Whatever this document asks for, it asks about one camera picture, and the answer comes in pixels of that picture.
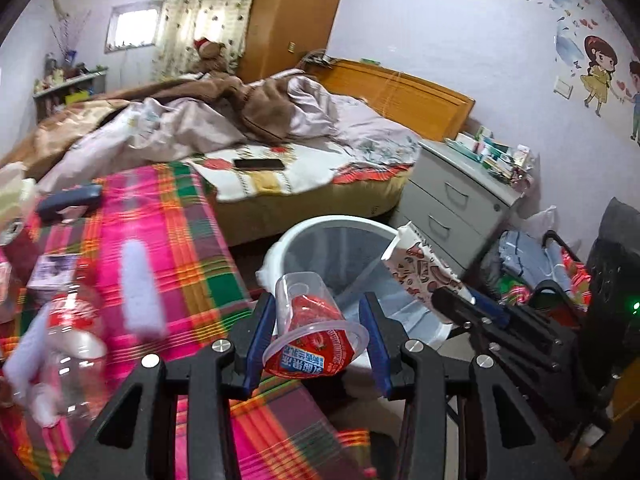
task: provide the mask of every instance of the cartoon boy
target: cartoon boy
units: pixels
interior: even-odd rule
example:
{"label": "cartoon boy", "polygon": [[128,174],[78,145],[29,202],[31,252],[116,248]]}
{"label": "cartoon boy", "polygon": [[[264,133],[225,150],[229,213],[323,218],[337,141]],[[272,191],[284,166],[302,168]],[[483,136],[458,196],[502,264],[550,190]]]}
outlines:
{"label": "cartoon boy", "polygon": [[634,126],[631,130],[631,140],[638,139],[638,146],[640,146],[640,63],[632,61],[629,63],[629,72],[631,72],[631,81],[634,82],[636,88],[636,95],[633,97],[624,98],[634,104]]}

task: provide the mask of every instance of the bedside cabinet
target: bedside cabinet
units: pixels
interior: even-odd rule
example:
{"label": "bedside cabinet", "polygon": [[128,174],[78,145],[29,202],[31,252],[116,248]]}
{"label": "bedside cabinet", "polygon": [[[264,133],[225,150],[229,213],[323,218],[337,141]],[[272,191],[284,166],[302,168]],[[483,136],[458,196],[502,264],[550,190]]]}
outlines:
{"label": "bedside cabinet", "polygon": [[434,252],[462,276],[521,194],[443,142],[423,140],[420,145],[420,159],[389,225],[413,222]]}

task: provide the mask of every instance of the teddy bear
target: teddy bear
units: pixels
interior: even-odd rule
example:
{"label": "teddy bear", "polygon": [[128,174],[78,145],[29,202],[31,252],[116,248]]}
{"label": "teddy bear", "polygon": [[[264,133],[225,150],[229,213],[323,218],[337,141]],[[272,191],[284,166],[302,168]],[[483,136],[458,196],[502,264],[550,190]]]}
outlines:
{"label": "teddy bear", "polygon": [[226,46],[224,43],[209,41],[206,38],[200,38],[193,42],[200,59],[194,62],[189,68],[190,73],[210,73],[227,72],[227,64],[225,58]]}

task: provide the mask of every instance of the wooden headboard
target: wooden headboard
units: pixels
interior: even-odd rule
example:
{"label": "wooden headboard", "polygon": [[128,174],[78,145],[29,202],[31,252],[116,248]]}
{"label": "wooden headboard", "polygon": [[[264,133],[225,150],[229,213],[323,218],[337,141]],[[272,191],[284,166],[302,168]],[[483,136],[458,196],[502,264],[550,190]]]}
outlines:
{"label": "wooden headboard", "polygon": [[333,94],[365,98],[383,117],[404,124],[425,139],[455,139],[475,101],[458,92],[379,66],[340,60],[310,69]]}

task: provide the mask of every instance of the trash can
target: trash can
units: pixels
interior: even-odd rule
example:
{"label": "trash can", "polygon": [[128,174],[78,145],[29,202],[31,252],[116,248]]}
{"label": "trash can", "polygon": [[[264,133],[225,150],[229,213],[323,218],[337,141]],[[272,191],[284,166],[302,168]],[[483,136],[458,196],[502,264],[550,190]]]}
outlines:
{"label": "trash can", "polygon": [[[451,330],[391,276],[380,257],[396,230],[366,218],[321,216],[293,226],[265,256],[258,282],[273,293],[288,272],[313,271],[328,287],[347,320],[358,321],[358,302],[375,292],[388,317],[402,322],[409,337],[438,349]],[[366,352],[349,368],[370,373]]]}

